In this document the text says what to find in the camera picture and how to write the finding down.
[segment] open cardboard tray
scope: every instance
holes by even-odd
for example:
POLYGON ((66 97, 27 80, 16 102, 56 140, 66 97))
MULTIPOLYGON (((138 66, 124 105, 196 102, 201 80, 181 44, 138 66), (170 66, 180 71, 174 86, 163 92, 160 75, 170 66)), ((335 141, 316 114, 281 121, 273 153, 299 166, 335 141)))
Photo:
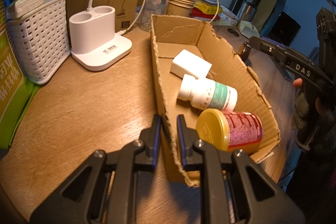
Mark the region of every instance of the open cardboard tray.
POLYGON ((280 142, 280 131, 271 105, 263 95, 255 72, 241 61, 224 38, 216 35, 209 23, 179 16, 152 15, 151 41, 157 110, 163 118, 162 150, 170 181, 199 185, 199 173, 185 172, 178 152, 177 115, 184 114, 187 126, 195 128, 201 112, 191 107, 190 102, 176 99, 182 79, 170 73, 170 66, 183 49, 212 64, 208 78, 237 90, 235 111, 251 112, 260 118, 264 136, 251 158, 261 162, 270 155, 280 142))

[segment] white pill bottle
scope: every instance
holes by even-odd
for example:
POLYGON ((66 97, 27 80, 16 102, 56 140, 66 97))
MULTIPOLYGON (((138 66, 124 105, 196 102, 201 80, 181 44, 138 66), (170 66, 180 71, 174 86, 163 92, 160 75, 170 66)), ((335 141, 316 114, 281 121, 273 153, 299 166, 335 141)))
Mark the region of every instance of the white pill bottle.
POLYGON ((208 78, 184 75, 177 96, 182 101, 198 109, 216 108, 221 111, 233 111, 237 103, 237 90, 208 78))

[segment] jar with yellow lid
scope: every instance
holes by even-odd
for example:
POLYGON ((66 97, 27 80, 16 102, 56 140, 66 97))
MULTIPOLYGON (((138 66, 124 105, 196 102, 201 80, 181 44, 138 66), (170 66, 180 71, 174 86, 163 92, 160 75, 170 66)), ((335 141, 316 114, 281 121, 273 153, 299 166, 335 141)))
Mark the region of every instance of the jar with yellow lid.
POLYGON ((196 131, 200 139, 217 149, 232 152, 239 148, 248 154, 258 149, 263 137, 263 126, 256 115, 213 108, 200 114, 196 131))

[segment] qr code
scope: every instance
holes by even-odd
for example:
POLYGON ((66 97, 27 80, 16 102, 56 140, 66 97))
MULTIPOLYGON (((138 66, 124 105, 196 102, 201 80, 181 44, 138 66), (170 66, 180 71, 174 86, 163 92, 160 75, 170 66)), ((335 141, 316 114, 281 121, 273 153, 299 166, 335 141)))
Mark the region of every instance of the qr code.
POLYGON ((130 25, 130 21, 122 21, 121 22, 121 28, 124 29, 124 28, 128 28, 130 25))

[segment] metal bolt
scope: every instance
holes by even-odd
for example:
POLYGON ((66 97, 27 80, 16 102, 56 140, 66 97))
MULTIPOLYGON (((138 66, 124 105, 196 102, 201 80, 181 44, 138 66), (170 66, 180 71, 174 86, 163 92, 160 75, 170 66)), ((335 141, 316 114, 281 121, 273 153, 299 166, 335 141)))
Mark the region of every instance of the metal bolt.
POLYGON ((142 147, 143 146, 143 140, 135 140, 135 141, 133 141, 133 143, 137 147, 142 147))
POLYGON ((198 147, 202 147, 204 145, 204 141, 203 140, 198 140, 198 147))
POLYGON ((242 156, 245 155, 245 152, 244 152, 243 149, 236 149, 236 150, 234 151, 234 153, 235 153, 235 155, 236 155, 237 157, 242 157, 242 156))
POLYGON ((96 150, 93 155, 96 157, 96 158, 102 158, 104 157, 105 155, 105 151, 104 150, 96 150))

